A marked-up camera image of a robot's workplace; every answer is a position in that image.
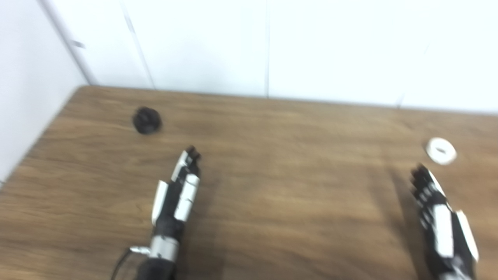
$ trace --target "silver metal cylinder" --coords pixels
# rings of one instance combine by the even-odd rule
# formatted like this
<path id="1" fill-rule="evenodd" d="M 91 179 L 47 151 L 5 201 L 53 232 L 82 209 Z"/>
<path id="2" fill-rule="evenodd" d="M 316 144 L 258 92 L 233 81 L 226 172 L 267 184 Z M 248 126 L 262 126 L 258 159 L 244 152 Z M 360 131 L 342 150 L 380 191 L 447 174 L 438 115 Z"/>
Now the silver metal cylinder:
<path id="1" fill-rule="evenodd" d="M 149 258 L 165 259 L 171 262 L 176 261 L 180 243 L 168 236 L 156 235 L 150 242 Z"/>

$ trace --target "robotic hand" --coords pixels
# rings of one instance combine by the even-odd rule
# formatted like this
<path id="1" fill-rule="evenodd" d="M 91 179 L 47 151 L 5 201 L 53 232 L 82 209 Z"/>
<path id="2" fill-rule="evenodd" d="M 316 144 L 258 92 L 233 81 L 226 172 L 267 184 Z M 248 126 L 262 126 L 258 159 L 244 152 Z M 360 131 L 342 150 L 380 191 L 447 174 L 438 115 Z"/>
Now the robotic hand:
<path id="1" fill-rule="evenodd" d="M 462 211 L 451 209 L 427 168 L 420 165 L 412 175 L 431 274 L 438 280 L 474 280 L 479 253 L 467 217 Z"/>
<path id="2" fill-rule="evenodd" d="M 130 247 L 118 261 L 111 280 L 130 253 L 148 255 L 136 280 L 174 280 L 176 258 L 185 223 L 199 185 L 200 154 L 193 146 L 182 152 L 169 183 L 159 181 L 152 208 L 152 240 L 148 247 Z"/>

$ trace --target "black sponge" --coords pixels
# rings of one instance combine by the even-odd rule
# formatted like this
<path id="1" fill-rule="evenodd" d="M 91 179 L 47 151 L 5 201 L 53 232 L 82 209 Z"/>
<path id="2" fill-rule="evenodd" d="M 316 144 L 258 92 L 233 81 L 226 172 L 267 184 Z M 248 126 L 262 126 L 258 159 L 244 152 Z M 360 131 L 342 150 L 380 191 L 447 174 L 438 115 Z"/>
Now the black sponge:
<path id="1" fill-rule="evenodd" d="M 133 116 L 133 125 L 139 133 L 151 134 L 161 127 L 161 116 L 152 108 L 140 107 Z"/>

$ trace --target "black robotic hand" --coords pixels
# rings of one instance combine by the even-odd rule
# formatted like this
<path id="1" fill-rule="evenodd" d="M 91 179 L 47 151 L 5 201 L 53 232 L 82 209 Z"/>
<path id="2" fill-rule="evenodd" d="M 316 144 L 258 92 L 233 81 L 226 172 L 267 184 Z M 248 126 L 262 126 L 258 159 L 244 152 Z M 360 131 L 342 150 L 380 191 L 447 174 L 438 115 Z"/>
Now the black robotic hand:
<path id="1" fill-rule="evenodd" d="M 438 280 L 474 280 L 479 253 L 467 217 L 462 211 L 451 209 L 427 168 L 420 165 L 412 175 L 431 274 Z"/>
<path id="2" fill-rule="evenodd" d="M 178 249 L 199 185 L 199 158 L 195 148 L 189 147 L 178 159 L 171 180 L 168 183 L 159 181 L 152 209 L 154 230 L 150 247 L 128 248 L 118 260 L 111 280 L 116 278 L 119 268 L 131 253 L 148 255 L 138 268 L 135 279 L 175 279 Z"/>

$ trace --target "black cable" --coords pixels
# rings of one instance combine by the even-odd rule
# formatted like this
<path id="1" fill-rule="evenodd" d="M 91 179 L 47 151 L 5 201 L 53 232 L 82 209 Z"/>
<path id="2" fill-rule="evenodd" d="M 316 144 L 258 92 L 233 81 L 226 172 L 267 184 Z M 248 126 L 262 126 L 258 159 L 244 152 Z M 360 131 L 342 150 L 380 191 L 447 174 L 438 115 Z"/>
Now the black cable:
<path id="1" fill-rule="evenodd" d="M 130 248 L 127 248 L 126 251 L 121 255 L 120 259 L 116 263 L 116 266 L 114 267 L 113 275 L 111 276 L 111 280 L 115 280 L 116 275 L 118 275 L 118 271 L 120 270 L 120 267 L 123 265 L 123 263 L 126 261 L 128 256 L 131 254 Z"/>

